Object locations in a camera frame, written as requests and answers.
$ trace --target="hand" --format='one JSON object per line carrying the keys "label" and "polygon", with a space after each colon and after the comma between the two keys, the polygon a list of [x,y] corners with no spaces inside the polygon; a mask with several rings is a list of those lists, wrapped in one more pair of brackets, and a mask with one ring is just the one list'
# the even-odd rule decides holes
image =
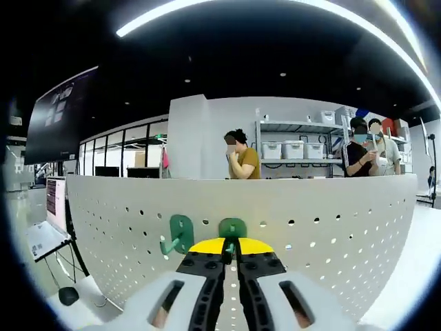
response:
{"label": "hand", "polygon": [[363,164],[365,164],[366,162],[373,161],[376,158],[377,158],[377,151],[370,150],[361,159],[362,159]]}

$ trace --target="yellow shirt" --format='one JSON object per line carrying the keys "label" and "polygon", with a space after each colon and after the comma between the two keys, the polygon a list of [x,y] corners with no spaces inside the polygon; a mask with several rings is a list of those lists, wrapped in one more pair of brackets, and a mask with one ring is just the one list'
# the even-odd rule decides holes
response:
{"label": "yellow shirt", "polygon": [[[257,155],[257,152],[255,149],[248,147],[244,153],[239,154],[239,158],[237,159],[237,162],[240,166],[243,164],[249,164],[251,166],[254,166],[253,172],[250,174],[250,176],[247,179],[260,179],[260,166],[259,166],[259,158]],[[238,179],[236,174],[233,172],[232,179]]]}

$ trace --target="window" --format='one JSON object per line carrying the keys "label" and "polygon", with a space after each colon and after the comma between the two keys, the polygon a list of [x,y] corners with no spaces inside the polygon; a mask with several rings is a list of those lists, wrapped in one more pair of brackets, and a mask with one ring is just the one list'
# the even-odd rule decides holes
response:
{"label": "window", "polygon": [[107,141],[107,152],[105,157],[106,167],[118,167],[121,169],[121,144],[123,142],[123,131],[111,134]]}
{"label": "window", "polygon": [[94,174],[95,174],[95,167],[104,166],[104,158],[105,158],[105,137],[101,137],[96,139],[95,141]]}
{"label": "window", "polygon": [[80,145],[80,154],[78,156],[79,164],[79,174],[84,175],[84,147],[85,145]]}
{"label": "window", "polygon": [[127,129],[125,131],[123,171],[127,177],[127,168],[144,167],[147,126]]}
{"label": "window", "polygon": [[168,121],[153,123],[149,131],[147,167],[159,167],[161,164],[161,147],[167,144]]}
{"label": "window", "polygon": [[85,162],[84,162],[84,175],[92,176],[92,162],[94,157],[94,141],[88,141],[85,143]]}

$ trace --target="monitor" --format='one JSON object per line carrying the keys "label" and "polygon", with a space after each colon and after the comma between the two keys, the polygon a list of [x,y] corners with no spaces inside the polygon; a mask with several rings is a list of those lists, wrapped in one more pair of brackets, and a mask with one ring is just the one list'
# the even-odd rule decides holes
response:
{"label": "monitor", "polygon": [[119,177],[119,167],[95,167],[95,176]]}
{"label": "monitor", "polygon": [[80,125],[96,68],[86,70],[38,98],[29,122],[25,164],[78,159]]}
{"label": "monitor", "polygon": [[63,234],[68,233],[65,200],[65,178],[48,177],[46,181],[46,221]]}
{"label": "monitor", "polygon": [[159,178],[159,168],[127,168],[127,177]]}

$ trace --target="person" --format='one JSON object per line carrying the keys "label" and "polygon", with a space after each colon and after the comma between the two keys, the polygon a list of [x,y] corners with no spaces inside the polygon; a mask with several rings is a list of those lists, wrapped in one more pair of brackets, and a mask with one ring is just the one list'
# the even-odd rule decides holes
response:
{"label": "person", "polygon": [[351,141],[342,147],[343,171],[345,177],[373,176],[378,166],[376,151],[367,151],[362,146],[367,138],[367,124],[362,117],[351,120]]}
{"label": "person", "polygon": [[429,169],[429,178],[427,179],[427,183],[429,184],[429,190],[431,188],[434,188],[436,185],[436,180],[435,180],[435,167],[431,166]]}
{"label": "person", "polygon": [[369,130],[372,132],[372,139],[376,140],[376,147],[369,142],[367,150],[377,150],[380,161],[377,161],[378,170],[376,176],[389,176],[392,174],[401,174],[400,167],[400,151],[395,141],[385,136],[382,132],[381,121],[379,119],[371,119],[369,121]]}
{"label": "person", "polygon": [[259,159],[255,149],[248,147],[242,129],[229,131],[227,143],[228,170],[231,179],[260,179]]}

